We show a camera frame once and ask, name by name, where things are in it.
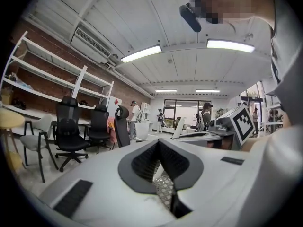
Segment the table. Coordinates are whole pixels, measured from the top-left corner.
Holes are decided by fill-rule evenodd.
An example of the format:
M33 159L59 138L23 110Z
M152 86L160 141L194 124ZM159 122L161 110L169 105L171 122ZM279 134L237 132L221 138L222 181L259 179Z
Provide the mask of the table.
M21 126L24 123L24 117L16 112L0 108L0 130L4 135L5 140L5 149L6 154L9 156L8 159L11 160L11 163L9 163L11 166L14 167L16 170L17 166L20 165L20 162L22 162L21 157L19 156L19 152L15 143L14 135L12 132L12 128ZM13 154L13 152L9 152L9 143L8 143L8 133L7 129L9 129L11 139L13 141L13 145L15 147L16 152L18 155Z

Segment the red brick wall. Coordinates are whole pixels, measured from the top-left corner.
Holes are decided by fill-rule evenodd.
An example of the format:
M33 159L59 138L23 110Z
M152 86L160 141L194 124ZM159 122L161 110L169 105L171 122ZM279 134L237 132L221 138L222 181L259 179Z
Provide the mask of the red brick wall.
M114 86L112 89L111 95L117 98L122 99L122 105L127 107L129 110L132 108L130 106L131 101L135 100L138 105L141 105L141 102L150 103L150 99L145 97L143 94L139 93L132 87L128 86L124 82L120 81L118 78L112 76L111 74L107 73L105 70L97 67L96 65L92 64L90 61L86 60L79 54L77 54L72 49L68 48L64 44L60 43L56 39L52 38L48 34L44 33L40 29L36 28L32 24L21 20L20 23L16 26L15 31L12 34L13 42L17 43L19 38L23 35L25 31L28 31L27 38L31 41L37 43L41 47L51 51L52 53L60 56L61 58L67 60L68 62L72 63L73 65L83 68L86 65L87 72L105 80L108 82L114 81ZM24 47L20 46L18 49L18 55L22 54L24 51ZM62 78L68 82L74 83L76 80L76 76L30 54L27 53L24 57L24 61L30 63L33 66L36 66L52 75L55 75L59 78ZM51 81L45 80L39 76L36 76L30 72L27 72L23 69L16 69L16 65L11 65L10 70L17 71L17 76L24 81L25 83L31 85L34 90L39 92L57 97L62 98L64 95L70 95L71 90L55 84ZM92 84L87 81L82 81L82 87L102 92L102 87L98 87L95 84ZM28 108L35 108L39 110L44 110L46 112L55 113L55 102L41 98L39 96L30 94L25 92L24 90L15 89L14 97L19 97L22 101L24 101ZM78 101L86 100L89 104L94 105L98 104L99 99L78 93L77 97ZM89 110L83 109L83 117L89 117Z

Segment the white ceiling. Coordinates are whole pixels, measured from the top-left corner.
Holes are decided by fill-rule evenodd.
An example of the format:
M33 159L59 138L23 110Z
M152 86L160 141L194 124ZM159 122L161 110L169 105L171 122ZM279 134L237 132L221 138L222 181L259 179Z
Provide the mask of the white ceiling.
M177 89L177 94L200 97L196 89L218 88L217 98L230 98L270 73L270 34L265 22L234 23L235 33L228 24L201 20L202 31L195 33L178 10L188 1L39 0L30 18L68 43L77 26L85 26L119 58L160 44L163 53L133 63L112 58L117 71L151 94L156 89ZM244 42L249 33L253 38L245 42L256 47L252 54L206 49L208 38Z

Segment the wall-mounted air conditioner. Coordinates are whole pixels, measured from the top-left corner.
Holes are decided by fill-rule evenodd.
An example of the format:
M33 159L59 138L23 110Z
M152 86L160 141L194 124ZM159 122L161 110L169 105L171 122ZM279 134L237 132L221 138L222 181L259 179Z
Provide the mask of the wall-mounted air conditioner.
M111 53L101 43L80 28L77 28L71 45L97 63L105 64L108 62L107 58L111 56Z

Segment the fluorescent light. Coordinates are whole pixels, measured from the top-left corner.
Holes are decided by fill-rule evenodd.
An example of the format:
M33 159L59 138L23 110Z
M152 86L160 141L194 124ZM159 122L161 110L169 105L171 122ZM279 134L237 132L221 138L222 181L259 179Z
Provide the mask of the fluorescent light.
M167 92L176 92L177 90L173 89L173 90L156 90L157 93L167 93Z
M196 93L219 93L220 90L197 90Z
M248 53L252 53L255 50L255 47L252 45L226 40L207 40L207 47L244 51Z
M153 54L157 54L157 53L161 53L162 49L159 45L144 49L142 51L138 51L134 54L125 56L123 58L121 58L121 61L123 61L124 63L128 63L130 61L142 58L144 56L148 56L148 55L153 55Z

